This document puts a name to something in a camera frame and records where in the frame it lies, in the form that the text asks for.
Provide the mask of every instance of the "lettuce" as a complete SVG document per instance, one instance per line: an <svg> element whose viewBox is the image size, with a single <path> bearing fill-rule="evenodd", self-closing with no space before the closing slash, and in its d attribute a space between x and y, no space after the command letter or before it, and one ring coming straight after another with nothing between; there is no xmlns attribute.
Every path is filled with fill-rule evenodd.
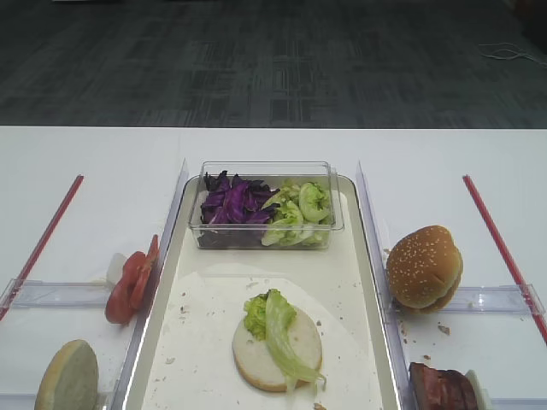
<svg viewBox="0 0 547 410"><path fill-rule="evenodd" d="M326 377L307 366L297 356L289 342L288 328L297 311L278 290L268 292L266 300L266 345L272 359L285 376L287 391L292 392L298 380L315 383Z"/></svg>
<svg viewBox="0 0 547 410"><path fill-rule="evenodd" d="M293 201L283 202L279 205L273 216L273 223L270 229L262 237L262 245L270 246L279 243L282 246L288 246L300 242L301 231L276 230L276 227L283 226L302 226L304 217L300 208Z"/></svg>
<svg viewBox="0 0 547 410"><path fill-rule="evenodd" d="M275 204L279 207L273 215L270 229L262 237L262 245L320 245L328 240L328 231L314 231L314 225L328 225L331 219L330 195L318 184L300 186L287 179L264 206ZM275 230L283 226L302 226L303 229Z"/></svg>
<svg viewBox="0 0 547 410"><path fill-rule="evenodd" d="M308 182L302 185L298 206L306 220L319 223L330 213L331 197L318 184Z"/></svg>
<svg viewBox="0 0 547 410"><path fill-rule="evenodd" d="M256 340L266 338L266 300L268 293L263 293L245 302L243 310L247 312L244 324Z"/></svg>

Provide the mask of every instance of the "plastic container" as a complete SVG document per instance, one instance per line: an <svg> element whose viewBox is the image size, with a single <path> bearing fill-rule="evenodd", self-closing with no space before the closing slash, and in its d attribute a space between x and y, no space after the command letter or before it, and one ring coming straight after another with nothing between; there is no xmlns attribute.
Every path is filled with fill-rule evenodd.
<svg viewBox="0 0 547 410"><path fill-rule="evenodd" d="M312 182L330 192L329 215L320 223L272 226L271 224L204 224L202 204L209 192L206 175L218 177L223 171L232 181L235 174L242 179L262 180L271 190L286 181L302 186ZM332 231L344 228L340 207L336 171L326 162L204 162L199 175L196 195L191 207L189 227L200 249L326 249ZM296 238L290 244L278 241L265 245L262 241L269 231L281 237Z"/></svg>

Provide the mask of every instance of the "bread slice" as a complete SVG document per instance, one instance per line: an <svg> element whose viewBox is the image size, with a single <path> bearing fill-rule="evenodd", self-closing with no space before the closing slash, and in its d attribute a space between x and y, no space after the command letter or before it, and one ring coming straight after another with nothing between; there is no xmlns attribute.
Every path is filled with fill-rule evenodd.
<svg viewBox="0 0 547 410"><path fill-rule="evenodd" d="M68 342L48 365L34 410L92 410L98 379L97 357L89 343Z"/></svg>
<svg viewBox="0 0 547 410"><path fill-rule="evenodd" d="M289 326L289 340L295 353L309 367L319 370L323 359L321 338L314 321L298 307L297 316ZM266 341L257 341L245 328L244 321L233 335L233 357L247 382L266 391L286 391L285 377L268 351ZM305 382L298 381L297 387Z"/></svg>

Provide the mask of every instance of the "sesame seed bun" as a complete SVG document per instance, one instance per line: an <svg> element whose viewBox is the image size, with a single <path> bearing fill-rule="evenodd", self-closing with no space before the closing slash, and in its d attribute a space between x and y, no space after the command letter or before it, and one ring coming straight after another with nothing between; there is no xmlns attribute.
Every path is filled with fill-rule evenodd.
<svg viewBox="0 0 547 410"><path fill-rule="evenodd" d="M387 259L390 292L405 310L431 313L456 293L463 272L462 254L450 232L426 226L401 239Z"/></svg>

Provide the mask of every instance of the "red straw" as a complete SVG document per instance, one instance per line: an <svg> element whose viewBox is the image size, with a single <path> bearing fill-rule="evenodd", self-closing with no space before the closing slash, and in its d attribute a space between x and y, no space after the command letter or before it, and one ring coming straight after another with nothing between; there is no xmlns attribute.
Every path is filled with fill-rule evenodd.
<svg viewBox="0 0 547 410"><path fill-rule="evenodd" d="M499 252L502 254L503 260L505 261L505 264L507 265L507 268L511 272L511 275L513 276L513 280L516 284L518 284L522 289L522 296L524 297L524 300L526 301L526 304L530 308L530 311L532 312L532 316L534 321L536 322L536 326L539 329L539 332L541 333L541 336L543 337L545 343L547 343L547 324L545 324L545 318L542 314L538 313L539 309L536 305L536 302L530 295L530 292L528 291L526 287L526 281L522 277L521 271L519 270L518 266L515 263L515 260L513 259L513 256L511 256L509 249L505 245L505 242L503 241L502 235L499 233L499 231L496 228L496 224L494 224L494 220L490 216L488 209L486 209L485 203L480 198L480 194L477 191L477 188L475 188L475 185L473 181L471 180L471 177L469 175L465 175L463 177L463 182L467 186L469 193L471 194L471 197L473 198L475 205L477 205L477 208L479 209L480 214L482 215L482 219L485 221L486 226L488 227L488 230L490 231L490 234L494 238L494 242L496 243L497 248L499 249Z"/></svg>
<svg viewBox="0 0 547 410"><path fill-rule="evenodd" d="M19 276L15 280L15 285L8 296L6 306L0 307L0 320L2 320L3 317L6 315L6 313L8 312L11 302L15 299L21 286L25 283L26 277L28 276L32 267L38 260L38 257L42 253L42 250L44 250L44 247L47 244L48 240L50 239L51 234L55 230L57 224L59 223L59 220L61 220L62 215L67 210L68 205L74 198L74 195L76 195L76 191L78 190L83 180L84 180L83 175L78 175L76 177L76 179L70 186L70 189L68 190L67 194L65 195L64 199L62 200L61 205L59 205L59 208L53 215L53 218L51 219L50 224L47 226L47 228L45 228L45 231L42 234L42 237L40 238L40 240L34 247L34 250L32 251L31 255L28 257L28 260L26 261L25 266L23 267L23 269L21 269L21 273L19 273Z"/></svg>

